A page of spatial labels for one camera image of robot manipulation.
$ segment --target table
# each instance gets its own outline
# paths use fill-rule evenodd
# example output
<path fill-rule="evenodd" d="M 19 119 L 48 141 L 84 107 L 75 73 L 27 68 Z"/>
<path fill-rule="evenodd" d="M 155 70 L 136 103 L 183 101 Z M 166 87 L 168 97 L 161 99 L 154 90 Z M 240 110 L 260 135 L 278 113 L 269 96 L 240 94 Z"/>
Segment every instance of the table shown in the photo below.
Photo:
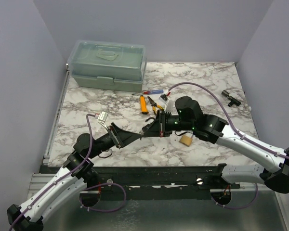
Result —
<path fill-rule="evenodd" d="M 257 137 L 256 129 L 240 84 L 234 63 L 148 63 L 143 90 L 168 89 L 180 82 L 195 82 L 211 90 L 225 105 L 235 126 L 241 131 Z M 229 100 L 221 95 L 227 90 L 242 104 L 228 107 Z M 197 100 L 204 113 L 225 118 L 221 108 L 204 90 L 195 86 L 181 85 L 172 92 L 172 98 L 188 95 Z M 157 100 L 159 95 L 152 95 Z M 81 88 L 73 78 L 69 79 L 60 117 L 49 152 L 49 167 L 60 167 L 73 151 L 77 137 L 88 132 L 87 113 L 109 113 L 107 124 L 139 132 L 147 124 L 145 120 L 154 116 L 147 101 L 149 115 L 141 114 L 139 96 L 130 92 Z M 106 130 L 95 119 L 91 119 L 93 136 L 97 139 Z M 159 167 L 159 166 L 215 166 L 219 163 L 249 165 L 254 162 L 228 148 L 193 139 L 190 147 L 179 143 L 174 134 L 167 138 L 145 138 L 137 140 L 123 149 L 113 148 L 107 159 L 95 157 L 95 166 L 101 167 Z"/>

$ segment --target blue screwdriver handle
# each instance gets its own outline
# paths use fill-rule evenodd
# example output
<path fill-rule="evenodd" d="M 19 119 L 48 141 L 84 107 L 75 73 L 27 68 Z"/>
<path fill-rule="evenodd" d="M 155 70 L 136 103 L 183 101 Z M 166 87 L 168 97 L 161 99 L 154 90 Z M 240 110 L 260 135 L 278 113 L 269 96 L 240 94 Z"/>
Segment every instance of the blue screwdriver handle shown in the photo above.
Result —
<path fill-rule="evenodd" d="M 147 90 L 145 92 L 143 92 L 143 94 L 145 95 L 154 95 L 154 94 L 162 94 L 164 93 L 164 90 L 161 89 L 161 90 Z"/>

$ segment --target black clamp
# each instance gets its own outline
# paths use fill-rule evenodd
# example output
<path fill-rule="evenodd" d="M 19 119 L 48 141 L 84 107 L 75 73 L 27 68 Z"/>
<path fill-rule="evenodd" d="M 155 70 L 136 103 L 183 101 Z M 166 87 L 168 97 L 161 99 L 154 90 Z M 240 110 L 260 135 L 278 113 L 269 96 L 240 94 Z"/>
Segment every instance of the black clamp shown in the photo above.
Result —
<path fill-rule="evenodd" d="M 233 104 L 235 104 L 236 106 L 240 106 L 241 102 L 235 98 L 233 98 L 232 96 L 229 95 L 229 92 L 227 92 L 226 90 L 222 91 L 222 95 L 227 97 L 227 99 L 230 100 L 230 103 L 228 104 L 229 107 L 231 107 Z"/>

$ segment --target gray wall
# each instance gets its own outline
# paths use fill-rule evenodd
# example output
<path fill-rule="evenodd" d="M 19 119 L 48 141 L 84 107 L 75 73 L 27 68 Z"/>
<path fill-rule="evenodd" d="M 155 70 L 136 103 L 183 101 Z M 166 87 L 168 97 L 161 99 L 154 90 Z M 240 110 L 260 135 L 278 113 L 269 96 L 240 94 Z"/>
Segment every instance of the gray wall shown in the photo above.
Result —
<path fill-rule="evenodd" d="M 259 137 L 289 147 L 289 0 L 272 3 L 237 68 Z"/>
<path fill-rule="evenodd" d="M 77 39 L 144 44 L 149 61 L 238 61 L 272 0 L 34 0 L 67 60 Z"/>
<path fill-rule="evenodd" d="M 64 65 L 33 1 L 0 0 L 0 231 L 41 163 Z"/>

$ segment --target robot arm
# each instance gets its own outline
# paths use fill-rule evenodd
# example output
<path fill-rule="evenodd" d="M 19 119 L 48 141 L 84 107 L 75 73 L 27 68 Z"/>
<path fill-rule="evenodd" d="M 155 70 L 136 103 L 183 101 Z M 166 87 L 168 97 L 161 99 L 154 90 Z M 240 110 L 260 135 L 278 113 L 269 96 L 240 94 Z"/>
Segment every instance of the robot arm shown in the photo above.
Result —
<path fill-rule="evenodd" d="M 159 110 L 156 119 L 143 127 L 139 134 L 124 131 L 114 123 L 111 123 L 108 127 L 105 126 L 107 134 L 93 140 L 94 145 L 89 157 L 98 156 L 101 152 L 113 146 L 123 148 L 142 137 L 168 137 L 173 131 L 192 131 L 200 140 L 233 149 L 259 164 L 254 166 L 223 165 L 221 174 L 218 177 L 225 183 L 261 183 L 276 192 L 289 192 L 289 160 L 250 144 L 244 138 L 249 138 L 257 144 L 275 150 L 280 155 L 289 156 L 289 148 L 284 150 L 272 147 L 246 134 L 243 134 L 241 138 L 233 132 L 227 121 L 215 115 L 203 114 L 198 102 L 188 96 L 177 99 L 175 107 L 178 115 L 171 115 L 171 113 Z M 87 133 L 80 135 L 74 145 L 75 151 L 68 157 L 64 166 L 60 168 L 56 176 L 48 184 L 50 185 L 57 177 L 61 177 L 78 166 L 87 155 L 89 145 L 90 135 Z M 26 213 L 21 216 L 14 226 L 14 229 L 16 231 L 41 231 L 43 229 L 42 221 L 44 222 L 53 211 L 71 196 L 87 187 L 97 185 L 98 182 L 93 163 L 87 160 L 78 171 L 52 186 L 32 207 L 30 206 L 31 201 L 41 194 L 48 187 L 48 184 L 33 198 L 30 198 L 20 206 L 12 205 L 8 209 L 9 223 L 12 224 L 26 210 Z"/>

